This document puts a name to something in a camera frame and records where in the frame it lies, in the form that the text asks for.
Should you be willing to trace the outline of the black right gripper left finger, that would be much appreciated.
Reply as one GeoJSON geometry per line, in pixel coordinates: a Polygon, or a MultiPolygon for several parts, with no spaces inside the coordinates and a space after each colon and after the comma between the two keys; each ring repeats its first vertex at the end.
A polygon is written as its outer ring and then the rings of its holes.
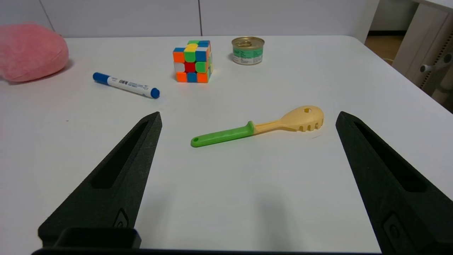
{"type": "Polygon", "coordinates": [[[143,117],[41,224],[44,247],[68,228],[134,228],[162,129],[159,112],[143,117]]]}

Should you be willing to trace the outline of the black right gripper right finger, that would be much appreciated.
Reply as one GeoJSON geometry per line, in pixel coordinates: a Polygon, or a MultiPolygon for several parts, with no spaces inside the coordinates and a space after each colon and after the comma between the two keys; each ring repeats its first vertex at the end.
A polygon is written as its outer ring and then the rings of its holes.
{"type": "Polygon", "coordinates": [[[356,116],[336,129],[381,252],[451,255],[452,200],[356,116]]]}

